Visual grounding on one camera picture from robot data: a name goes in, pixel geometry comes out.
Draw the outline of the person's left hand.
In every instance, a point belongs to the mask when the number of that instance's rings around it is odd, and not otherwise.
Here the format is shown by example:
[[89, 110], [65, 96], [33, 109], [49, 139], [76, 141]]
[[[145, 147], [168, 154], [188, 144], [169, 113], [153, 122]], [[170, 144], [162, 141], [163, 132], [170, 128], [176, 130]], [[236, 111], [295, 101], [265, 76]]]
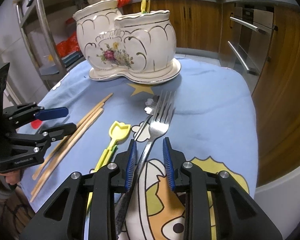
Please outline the person's left hand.
[[21, 170], [15, 170], [8, 173], [0, 172], [0, 195], [12, 194], [21, 181]]

